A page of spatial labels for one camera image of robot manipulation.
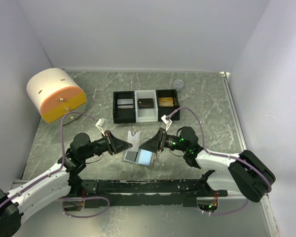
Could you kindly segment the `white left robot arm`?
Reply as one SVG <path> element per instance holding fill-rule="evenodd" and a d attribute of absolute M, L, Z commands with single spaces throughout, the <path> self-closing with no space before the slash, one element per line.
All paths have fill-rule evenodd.
<path fill-rule="evenodd" d="M 64 157 L 47 171 L 8 192 L 0 189 L 0 237 L 13 236 L 26 220 L 53 201 L 80 195 L 79 173 L 87 159 L 105 152 L 113 156 L 131 147 L 131 143 L 116 138 L 109 130 L 96 141 L 91 141 L 86 133 L 77 134 Z"/>

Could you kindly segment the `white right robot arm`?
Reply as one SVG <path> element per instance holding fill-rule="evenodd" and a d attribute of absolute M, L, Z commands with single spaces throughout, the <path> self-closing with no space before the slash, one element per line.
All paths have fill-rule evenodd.
<path fill-rule="evenodd" d="M 201 147 L 192 127 L 182 127 L 176 136 L 169 135 L 160 128 L 155 136 L 139 146 L 152 153 L 165 148 L 183 152 L 188 166 L 209 171 L 205 181 L 200 183 L 200 192 L 211 196 L 215 191 L 239 192 L 252 202 L 259 202 L 271 190 L 275 175 L 251 151 L 239 154 L 213 152 Z"/>

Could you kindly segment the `white VIP diamond card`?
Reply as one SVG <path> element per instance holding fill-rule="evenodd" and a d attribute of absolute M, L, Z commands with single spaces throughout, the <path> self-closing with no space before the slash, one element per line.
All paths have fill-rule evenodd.
<path fill-rule="evenodd" d="M 132 145 L 133 150 L 138 150 L 140 145 L 140 132 L 128 131 L 127 142 Z"/>

